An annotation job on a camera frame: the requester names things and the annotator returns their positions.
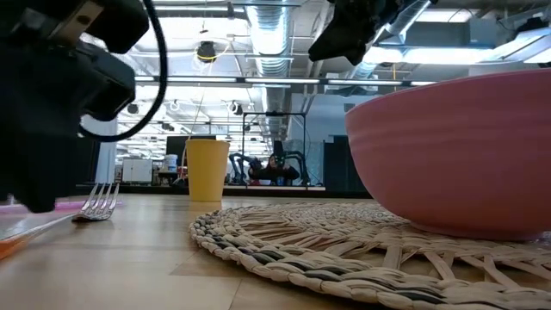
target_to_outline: bowl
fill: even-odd
[[[551,229],[551,69],[378,97],[346,115],[369,193],[422,230],[537,239]]]

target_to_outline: fork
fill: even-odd
[[[102,198],[102,196],[103,196],[103,191],[105,189],[106,184],[102,184],[99,195],[97,196],[97,198],[95,198],[98,185],[99,184],[96,184],[94,186],[94,188],[90,192],[90,196],[84,202],[83,207],[80,209],[80,211],[77,214],[66,215],[59,219],[47,222],[44,225],[40,225],[35,228],[29,229],[26,232],[21,232],[16,235],[7,237],[6,239],[0,240],[0,260],[22,249],[23,247],[25,247],[25,245],[27,245],[30,241],[32,241],[36,237],[40,236],[41,234],[47,232],[48,230],[52,229],[53,227],[67,220],[72,220],[73,222],[77,222],[77,223],[108,220],[113,214],[113,211],[115,210],[115,207],[117,205],[117,196],[119,194],[120,184],[117,183],[115,185],[115,192],[113,193],[113,198],[111,198],[110,203],[108,201],[109,201],[109,196],[110,196],[110,192],[111,192],[111,188],[113,187],[113,184],[111,183],[109,185],[107,193],[104,198]]]

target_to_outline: yellow cup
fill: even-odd
[[[192,202],[220,202],[230,144],[210,139],[186,141],[189,198]]]

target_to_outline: white cabinet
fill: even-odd
[[[152,168],[152,159],[124,159],[122,161],[122,182],[150,183]]]

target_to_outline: woven placemat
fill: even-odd
[[[276,282],[396,309],[551,309],[549,239],[500,243],[419,231],[375,202],[205,214],[200,247]]]

